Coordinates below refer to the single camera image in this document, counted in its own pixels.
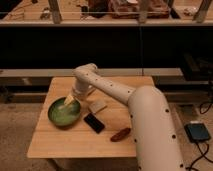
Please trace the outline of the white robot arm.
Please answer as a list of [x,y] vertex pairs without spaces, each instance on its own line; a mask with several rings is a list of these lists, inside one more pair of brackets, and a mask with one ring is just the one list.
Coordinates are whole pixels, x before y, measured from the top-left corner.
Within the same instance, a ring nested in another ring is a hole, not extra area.
[[84,99],[91,87],[128,108],[138,171],[185,171],[174,122],[165,95],[155,86],[138,88],[97,74],[93,63],[73,70],[72,96]]

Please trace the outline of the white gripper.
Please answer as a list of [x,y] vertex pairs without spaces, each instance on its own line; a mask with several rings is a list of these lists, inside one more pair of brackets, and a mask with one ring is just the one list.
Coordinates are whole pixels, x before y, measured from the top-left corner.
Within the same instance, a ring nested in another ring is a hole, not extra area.
[[89,91],[88,85],[86,85],[86,84],[74,84],[72,86],[72,95],[69,94],[65,98],[64,105],[68,106],[74,100],[74,98],[76,98],[78,100],[84,100],[88,95],[88,91]]

